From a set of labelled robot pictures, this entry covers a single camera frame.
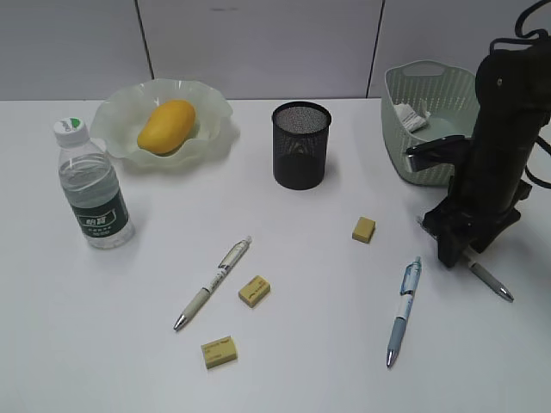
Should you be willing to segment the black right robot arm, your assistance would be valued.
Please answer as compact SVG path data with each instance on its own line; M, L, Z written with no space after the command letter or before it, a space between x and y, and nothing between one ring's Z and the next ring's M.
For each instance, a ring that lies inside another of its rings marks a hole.
M467 149L455 164L447 196L424 216L447 268L466 248L483 252L521 213L529 196L524 168L550 121L550 41L494 50L476 74L480 110Z

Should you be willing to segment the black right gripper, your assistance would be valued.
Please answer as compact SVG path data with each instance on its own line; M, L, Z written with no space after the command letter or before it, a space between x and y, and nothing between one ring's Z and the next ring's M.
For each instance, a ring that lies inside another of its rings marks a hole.
M452 200L451 190L432 210L421 218L421 226L437 239L437 256L447 268L453 268L470 244L482 253L507 228L515 224L521 213L516 209L519 201L529 198L532 185L521 179L511 205L503 213L485 213L460 206Z

